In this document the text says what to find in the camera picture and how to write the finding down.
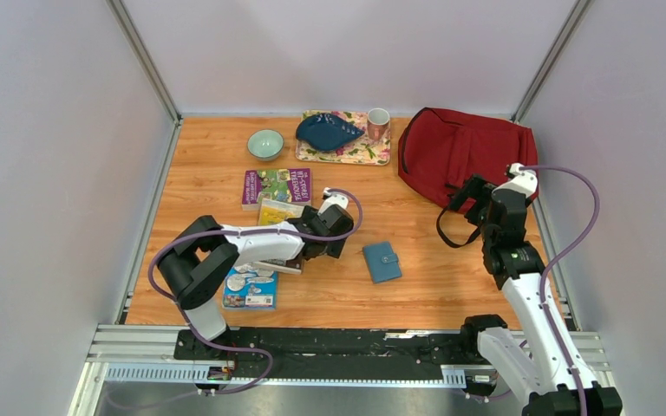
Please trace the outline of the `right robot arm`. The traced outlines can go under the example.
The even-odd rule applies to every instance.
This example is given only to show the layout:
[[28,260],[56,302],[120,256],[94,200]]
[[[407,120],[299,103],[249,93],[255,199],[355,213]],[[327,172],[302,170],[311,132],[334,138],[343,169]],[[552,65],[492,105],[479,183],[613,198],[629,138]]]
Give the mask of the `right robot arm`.
[[546,267],[526,240],[533,172],[518,171],[502,185],[473,175],[451,197],[449,209],[468,200],[465,217],[476,225],[483,263],[512,306],[522,327],[525,351],[498,315],[469,316],[460,338],[463,357],[488,361],[519,399],[524,415],[618,415],[624,407],[615,387],[604,387],[584,361],[552,299]]

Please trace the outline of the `purple treehouse book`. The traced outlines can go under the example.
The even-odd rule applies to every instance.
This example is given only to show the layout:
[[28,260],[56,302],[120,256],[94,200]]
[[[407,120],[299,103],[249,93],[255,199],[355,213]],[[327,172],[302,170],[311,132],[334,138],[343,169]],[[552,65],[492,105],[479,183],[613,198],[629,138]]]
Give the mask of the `purple treehouse book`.
[[241,207],[245,211],[257,210],[265,199],[310,205],[312,191],[310,168],[248,170],[244,175]]

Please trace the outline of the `yellow book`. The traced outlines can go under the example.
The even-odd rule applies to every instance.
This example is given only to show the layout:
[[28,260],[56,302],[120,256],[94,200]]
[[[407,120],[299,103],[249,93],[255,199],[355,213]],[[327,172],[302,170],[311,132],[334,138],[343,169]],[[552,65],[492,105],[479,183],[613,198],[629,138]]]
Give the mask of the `yellow book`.
[[[288,218],[299,218],[303,211],[304,207],[302,205],[294,205],[265,198],[262,200],[259,208],[258,225],[274,225]],[[300,275],[303,271],[304,260],[301,255],[298,255],[289,260],[270,259],[253,262],[252,264],[258,269]]]

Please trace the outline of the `blue wallet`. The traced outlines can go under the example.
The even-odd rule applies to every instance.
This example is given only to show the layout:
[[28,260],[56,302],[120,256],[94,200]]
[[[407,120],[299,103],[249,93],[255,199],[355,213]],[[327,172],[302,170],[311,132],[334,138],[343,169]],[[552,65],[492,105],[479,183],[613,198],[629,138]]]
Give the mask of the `blue wallet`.
[[362,248],[362,253],[374,284],[402,277],[399,257],[390,242],[366,245]]

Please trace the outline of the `red backpack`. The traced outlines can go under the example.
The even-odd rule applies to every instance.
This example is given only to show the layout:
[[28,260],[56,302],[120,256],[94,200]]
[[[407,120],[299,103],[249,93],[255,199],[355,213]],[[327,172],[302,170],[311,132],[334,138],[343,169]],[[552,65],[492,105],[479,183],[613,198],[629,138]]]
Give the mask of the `red backpack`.
[[412,190],[441,208],[436,230],[451,248],[472,243],[480,234],[474,231],[464,243],[451,240],[441,227],[449,211],[467,214],[476,200],[456,195],[477,175],[502,185],[507,167],[539,162],[533,132],[509,120],[459,111],[424,107],[408,123],[397,147],[398,175]]

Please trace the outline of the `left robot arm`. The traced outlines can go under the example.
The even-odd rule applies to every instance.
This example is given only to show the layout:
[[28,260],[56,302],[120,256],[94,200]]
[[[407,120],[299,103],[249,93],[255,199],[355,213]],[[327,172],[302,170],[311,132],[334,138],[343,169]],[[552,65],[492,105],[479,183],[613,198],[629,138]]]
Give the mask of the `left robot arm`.
[[270,259],[338,258],[362,220],[362,210],[353,219],[336,204],[321,210],[308,206],[300,217],[252,227],[220,224],[210,215],[201,216],[158,251],[147,278],[178,307],[196,334],[198,350],[217,360],[229,351],[231,338],[213,298],[233,268]]

